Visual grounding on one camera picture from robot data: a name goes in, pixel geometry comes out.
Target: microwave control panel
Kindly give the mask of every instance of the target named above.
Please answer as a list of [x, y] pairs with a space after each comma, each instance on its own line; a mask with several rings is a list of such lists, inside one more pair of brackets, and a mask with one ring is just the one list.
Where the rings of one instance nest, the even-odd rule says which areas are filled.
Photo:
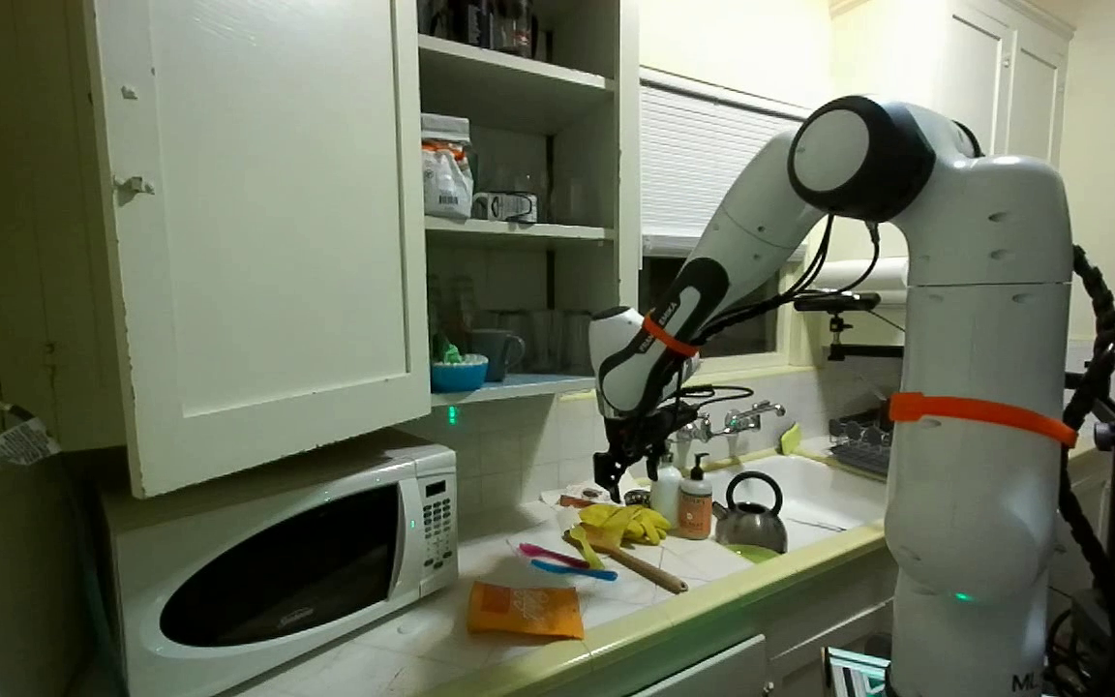
[[421, 482], [421, 518], [427, 518], [427, 587], [448, 585], [458, 578], [458, 512], [452, 512], [452, 474], [427, 474]]

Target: wooden spatula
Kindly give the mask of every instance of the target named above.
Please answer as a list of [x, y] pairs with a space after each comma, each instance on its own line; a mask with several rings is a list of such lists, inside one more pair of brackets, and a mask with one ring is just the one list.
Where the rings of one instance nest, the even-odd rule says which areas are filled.
[[591, 548], [599, 548], [603, 557], [610, 557], [610, 561], [634, 569], [637, 578], [662, 585], [667, 592], [686, 592], [686, 579], [683, 579], [683, 578], [672, 578], [672, 571], [667, 571], [667, 569], [658, 569], [658, 563], [628, 554], [622, 542], [619, 542], [619, 534], [622, 534], [622, 530], [610, 530], [610, 525], [570, 525], [570, 530], [566, 530], [566, 542], [573, 542], [573, 545], [591, 545]]

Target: sink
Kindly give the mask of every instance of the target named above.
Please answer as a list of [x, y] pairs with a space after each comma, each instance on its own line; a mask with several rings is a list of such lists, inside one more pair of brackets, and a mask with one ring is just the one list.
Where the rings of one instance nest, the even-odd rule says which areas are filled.
[[[711, 482], [715, 504], [728, 504], [725, 489], [741, 472], [766, 472], [783, 482], [783, 523], [791, 534], [791, 548], [880, 523], [886, 507], [881, 481], [814, 458], [756, 458], [745, 469], [711, 469], [706, 472], [706, 481]], [[761, 481], [745, 481], [737, 489], [737, 504], [772, 507], [773, 490]]]

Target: shelf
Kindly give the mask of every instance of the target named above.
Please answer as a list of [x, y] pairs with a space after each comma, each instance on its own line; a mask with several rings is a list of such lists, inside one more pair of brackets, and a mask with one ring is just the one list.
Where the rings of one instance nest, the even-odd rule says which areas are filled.
[[573, 241], [573, 243], [603, 243], [610, 228], [596, 224], [511, 224], [511, 220], [448, 220], [427, 215], [430, 234], [479, 234], [479, 241]]
[[452, 110], [474, 122], [557, 130], [610, 96], [610, 86], [599, 74], [435, 36], [418, 39], [418, 55], [427, 110]]
[[435, 393], [435, 407], [534, 400], [534, 393], [566, 393], [566, 389], [591, 389], [591, 388], [596, 388], [591, 374], [516, 371], [506, 374], [506, 383], [485, 383], [479, 389]]

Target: orange ring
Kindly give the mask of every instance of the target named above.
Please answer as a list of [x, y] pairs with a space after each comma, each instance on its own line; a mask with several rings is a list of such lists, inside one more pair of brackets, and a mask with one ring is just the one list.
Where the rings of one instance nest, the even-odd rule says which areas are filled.
[[667, 326], [658, 326], [654, 318], [643, 312], [643, 330], [662, 339], [670, 353], [679, 357], [698, 357], [699, 348], [698, 345], [686, 345], [683, 335], [667, 332]]
[[959, 393], [923, 393], [923, 389], [897, 389], [889, 400], [894, 420], [916, 420], [916, 419], [969, 419], [969, 420], [996, 420], [1025, 433], [1041, 433], [1074, 449], [1076, 429], [1061, 419], [1022, 411], [1012, 402], [986, 402], [986, 400], [959, 400]]

